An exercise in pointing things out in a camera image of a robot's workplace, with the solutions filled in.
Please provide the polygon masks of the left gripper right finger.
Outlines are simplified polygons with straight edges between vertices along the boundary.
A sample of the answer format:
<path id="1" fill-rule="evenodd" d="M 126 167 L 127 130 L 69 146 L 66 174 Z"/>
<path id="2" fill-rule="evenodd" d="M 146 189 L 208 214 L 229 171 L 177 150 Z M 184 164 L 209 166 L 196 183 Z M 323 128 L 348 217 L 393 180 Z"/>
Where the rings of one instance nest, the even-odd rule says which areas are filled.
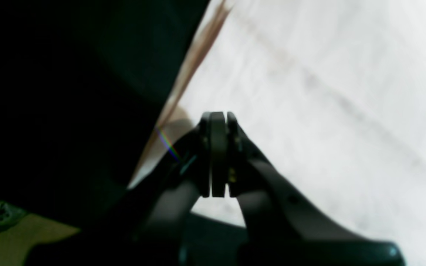
<path id="1" fill-rule="evenodd" d="M 229 190 L 246 225 L 239 266 L 404 266 L 396 244 L 360 236 L 321 212 L 239 126 L 219 113 L 219 196 Z"/>

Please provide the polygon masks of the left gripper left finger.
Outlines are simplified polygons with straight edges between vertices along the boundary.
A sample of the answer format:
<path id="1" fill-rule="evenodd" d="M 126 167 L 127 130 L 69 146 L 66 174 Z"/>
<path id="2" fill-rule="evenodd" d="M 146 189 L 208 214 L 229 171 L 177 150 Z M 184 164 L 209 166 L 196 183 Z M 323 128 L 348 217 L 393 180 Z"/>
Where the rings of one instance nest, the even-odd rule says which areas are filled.
<path id="1" fill-rule="evenodd" d="M 135 189 L 92 228 L 33 248 L 26 266 L 198 266 L 184 244 L 186 219 L 199 197 L 211 192 L 210 137 L 214 112 L 174 145 Z"/>

